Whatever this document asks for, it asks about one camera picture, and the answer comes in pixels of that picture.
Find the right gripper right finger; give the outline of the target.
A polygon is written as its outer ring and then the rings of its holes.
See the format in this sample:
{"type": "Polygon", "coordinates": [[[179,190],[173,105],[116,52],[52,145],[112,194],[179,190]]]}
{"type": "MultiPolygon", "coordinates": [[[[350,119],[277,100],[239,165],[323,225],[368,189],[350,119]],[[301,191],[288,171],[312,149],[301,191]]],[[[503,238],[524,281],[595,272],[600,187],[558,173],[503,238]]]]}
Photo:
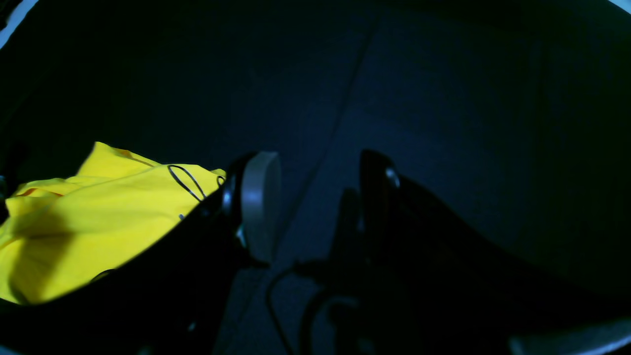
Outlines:
{"type": "Polygon", "coordinates": [[[374,150],[343,193],[329,257],[296,272],[322,286],[298,352],[316,350],[321,309],[337,355],[628,355],[630,301],[600,296],[485,240],[374,150]]]}

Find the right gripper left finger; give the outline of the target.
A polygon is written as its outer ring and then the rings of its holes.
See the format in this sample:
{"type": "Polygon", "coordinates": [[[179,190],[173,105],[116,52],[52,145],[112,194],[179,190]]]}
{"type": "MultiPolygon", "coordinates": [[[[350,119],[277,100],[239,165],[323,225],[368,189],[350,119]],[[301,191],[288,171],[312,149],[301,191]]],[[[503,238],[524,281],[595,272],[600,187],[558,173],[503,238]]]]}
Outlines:
{"type": "Polygon", "coordinates": [[[272,263],[275,151],[250,153],[151,247],[36,305],[1,299],[3,355],[209,355],[239,270],[272,263]]]}

